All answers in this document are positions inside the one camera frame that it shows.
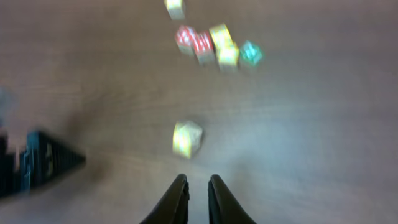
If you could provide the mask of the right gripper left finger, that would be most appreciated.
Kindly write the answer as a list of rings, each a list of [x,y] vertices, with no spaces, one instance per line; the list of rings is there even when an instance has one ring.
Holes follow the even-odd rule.
[[[176,176],[142,224],[187,224],[189,183],[185,174]]]

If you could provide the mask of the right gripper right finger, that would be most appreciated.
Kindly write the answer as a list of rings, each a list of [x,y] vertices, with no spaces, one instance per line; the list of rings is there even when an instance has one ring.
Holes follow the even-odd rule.
[[[208,182],[208,210],[210,224],[256,224],[218,174]]]

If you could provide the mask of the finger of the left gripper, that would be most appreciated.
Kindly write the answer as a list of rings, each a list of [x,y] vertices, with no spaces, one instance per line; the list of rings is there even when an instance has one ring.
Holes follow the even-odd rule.
[[[20,155],[21,190],[41,187],[85,162],[85,156],[53,136],[33,131],[27,135],[26,150]]]

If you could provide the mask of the green B block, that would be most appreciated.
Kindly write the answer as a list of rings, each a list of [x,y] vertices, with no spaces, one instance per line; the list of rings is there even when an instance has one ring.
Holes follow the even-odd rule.
[[[203,128],[193,121],[176,123],[172,138],[172,152],[186,159],[191,159],[201,147]]]

